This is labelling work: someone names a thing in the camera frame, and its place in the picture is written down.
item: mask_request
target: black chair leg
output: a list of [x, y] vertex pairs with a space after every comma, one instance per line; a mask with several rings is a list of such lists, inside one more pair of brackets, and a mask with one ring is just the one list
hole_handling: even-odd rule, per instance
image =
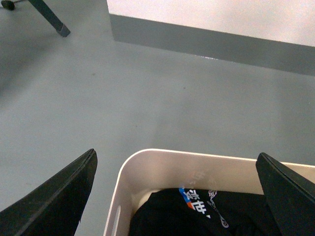
[[62, 37], [67, 37], [70, 30], [62, 23], [43, 0], [29, 0], [29, 2], [42, 14], [43, 17], [56, 29]]

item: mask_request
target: printed logo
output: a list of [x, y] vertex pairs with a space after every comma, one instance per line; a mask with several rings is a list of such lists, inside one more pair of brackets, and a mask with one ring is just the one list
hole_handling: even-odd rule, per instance
[[213, 191], [213, 190], [209, 190], [208, 193], [209, 193], [210, 201], [207, 201], [207, 203], [213, 208], [213, 210], [215, 210], [219, 214], [222, 226], [225, 228], [228, 228], [229, 225], [228, 225], [227, 221], [221, 216], [220, 212], [218, 211], [218, 209], [216, 207], [215, 202], [212, 200], [212, 198], [214, 198], [217, 195], [217, 192]]
[[186, 204], [189, 208], [194, 209], [198, 212], [201, 212], [202, 214], [205, 214], [207, 212], [207, 209], [205, 207], [204, 202], [199, 201], [200, 197], [196, 193], [195, 189], [190, 189], [188, 192], [185, 192], [185, 189], [179, 188], [179, 192], [182, 194], [183, 198], [185, 199]]

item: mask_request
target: white plastic basket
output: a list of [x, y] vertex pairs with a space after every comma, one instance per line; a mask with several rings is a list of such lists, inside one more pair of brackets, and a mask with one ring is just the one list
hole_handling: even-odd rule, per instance
[[[255, 159], [146, 149], [122, 165], [104, 236], [127, 236], [135, 211], [152, 192], [165, 188], [213, 189], [263, 194]], [[315, 183], [315, 166], [284, 163]]]

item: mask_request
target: gray baseboard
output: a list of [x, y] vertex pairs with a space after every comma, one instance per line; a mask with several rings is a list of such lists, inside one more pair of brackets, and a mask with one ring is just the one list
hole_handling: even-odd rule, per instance
[[110, 14], [116, 41], [315, 76], [315, 47]]

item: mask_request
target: gray epoxy floor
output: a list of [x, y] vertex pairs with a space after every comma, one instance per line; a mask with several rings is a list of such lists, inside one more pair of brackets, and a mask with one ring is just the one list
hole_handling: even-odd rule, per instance
[[0, 9], [0, 210], [90, 148], [77, 236], [103, 234], [122, 163], [145, 148], [315, 165], [315, 78], [115, 42], [105, 1]]

